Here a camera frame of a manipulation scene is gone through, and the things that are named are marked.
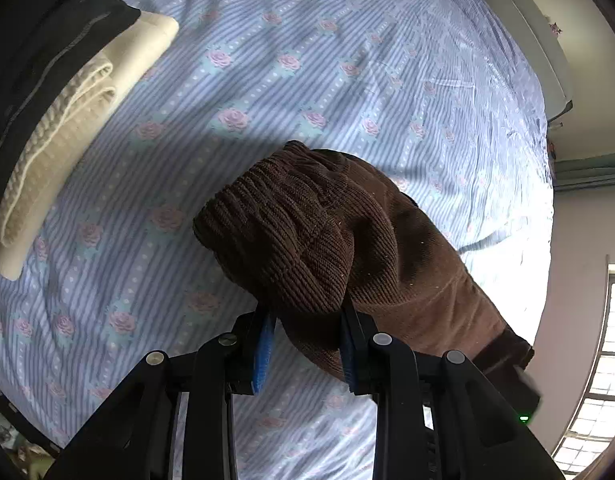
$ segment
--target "bed sheet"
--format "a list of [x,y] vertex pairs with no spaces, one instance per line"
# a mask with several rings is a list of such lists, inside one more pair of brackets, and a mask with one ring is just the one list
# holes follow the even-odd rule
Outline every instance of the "bed sheet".
[[[388,174],[533,340],[552,218],[543,100],[483,0],[126,1],[173,16],[178,37],[73,172],[22,277],[0,277],[0,386],[57,444],[148,351],[194,351],[254,307],[191,218],[289,139]],[[263,394],[235,403],[240,478],[370,478],[372,401],[282,328],[275,341]]]

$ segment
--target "beige wall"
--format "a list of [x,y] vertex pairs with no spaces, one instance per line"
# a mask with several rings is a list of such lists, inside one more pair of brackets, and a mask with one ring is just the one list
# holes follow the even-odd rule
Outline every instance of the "beige wall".
[[551,132],[558,158],[615,153],[615,35],[592,0],[534,0],[563,30],[574,109]]
[[615,264],[615,188],[557,193],[547,302],[527,369],[543,394],[531,429],[548,450],[558,444],[589,377],[608,254]]

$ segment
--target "black folded garment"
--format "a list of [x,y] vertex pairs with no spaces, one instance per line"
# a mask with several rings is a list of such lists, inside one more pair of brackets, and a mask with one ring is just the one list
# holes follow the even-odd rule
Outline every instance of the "black folded garment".
[[0,0],[0,6],[1,204],[25,144],[54,99],[140,11],[121,0]]

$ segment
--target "gray cushion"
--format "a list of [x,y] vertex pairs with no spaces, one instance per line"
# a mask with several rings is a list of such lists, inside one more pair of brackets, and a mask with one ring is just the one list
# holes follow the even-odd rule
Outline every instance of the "gray cushion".
[[569,66],[561,45],[534,0],[485,0],[523,51],[539,78],[548,119],[572,99]]

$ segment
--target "window frame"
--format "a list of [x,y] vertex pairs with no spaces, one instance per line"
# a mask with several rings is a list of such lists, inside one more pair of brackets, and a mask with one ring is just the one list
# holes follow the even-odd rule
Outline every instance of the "window frame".
[[[594,441],[594,442],[611,442],[614,439],[614,437],[609,438],[609,437],[598,437],[598,436],[589,436],[589,435],[585,436],[585,435],[581,435],[581,434],[578,434],[572,431],[572,427],[574,423],[576,422],[579,414],[581,413],[581,409],[586,399],[615,401],[615,396],[613,395],[597,394],[597,393],[591,392],[592,383],[594,381],[594,377],[596,375],[596,371],[599,366],[599,361],[601,360],[601,357],[615,356],[615,352],[603,351],[603,346],[605,345],[605,336],[607,333],[607,321],[609,319],[609,314],[610,314],[610,303],[612,299],[612,294],[611,294],[612,285],[614,284],[615,284],[615,273],[609,272],[607,275],[607,288],[606,288],[605,310],[603,313],[603,325],[601,327],[601,335],[599,337],[599,344],[597,346],[596,355],[594,356],[594,362],[592,364],[590,375],[588,377],[587,384],[585,385],[585,389],[583,391],[581,399],[579,400],[578,406],[576,407],[576,410],[574,411],[574,415],[572,415],[571,420],[569,421],[567,427],[565,428],[565,431],[563,432],[561,438],[558,441],[558,445],[555,447],[555,450],[552,453],[553,458],[556,457],[557,453],[563,447],[563,443],[565,442],[565,439],[568,437],[578,438],[580,440]],[[578,475],[578,473],[580,473],[578,471],[569,471],[569,470],[561,470],[561,471],[564,475]]]

